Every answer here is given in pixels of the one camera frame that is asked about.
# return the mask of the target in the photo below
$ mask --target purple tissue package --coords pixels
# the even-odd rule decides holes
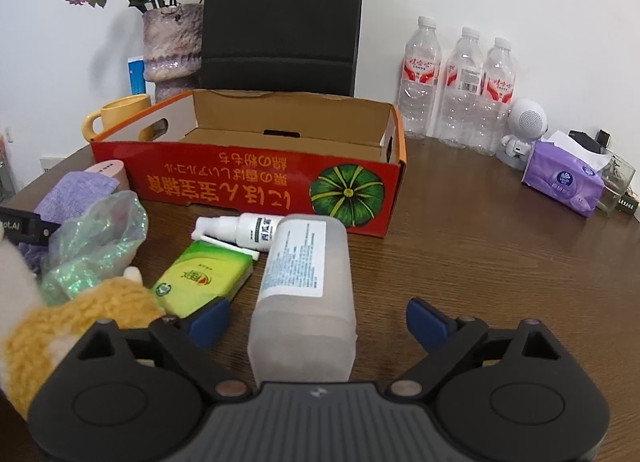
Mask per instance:
[[[536,142],[522,183],[545,193],[579,215],[589,217],[604,182],[586,163],[552,142]]]

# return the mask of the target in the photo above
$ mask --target white tissue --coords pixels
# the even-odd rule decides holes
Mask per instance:
[[[555,146],[564,149],[566,152],[571,153],[583,162],[587,162],[594,171],[600,171],[611,160],[609,155],[592,153],[588,149],[583,148],[580,144],[575,142],[574,139],[562,131],[556,131],[546,141],[553,142]]]

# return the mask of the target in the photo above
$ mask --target textured vase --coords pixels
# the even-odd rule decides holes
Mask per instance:
[[[187,3],[142,15],[145,79],[156,84],[156,102],[198,87],[202,10],[202,5]]]

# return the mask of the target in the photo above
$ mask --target box handle hole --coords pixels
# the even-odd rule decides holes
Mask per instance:
[[[277,129],[265,129],[262,132],[263,135],[275,135],[276,137],[293,137],[300,138],[300,133],[297,131],[280,131]]]
[[[169,123],[167,119],[160,119],[155,121],[151,126],[145,127],[138,134],[138,140],[140,142],[151,142],[152,140],[162,137],[169,129]]]

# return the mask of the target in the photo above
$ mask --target electrical outlet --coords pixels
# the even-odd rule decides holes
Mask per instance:
[[[64,157],[42,157],[40,159],[40,165],[42,166],[42,171],[44,173],[49,172],[50,169],[53,168],[53,166],[55,166],[59,162],[62,162],[64,159],[65,159]]]

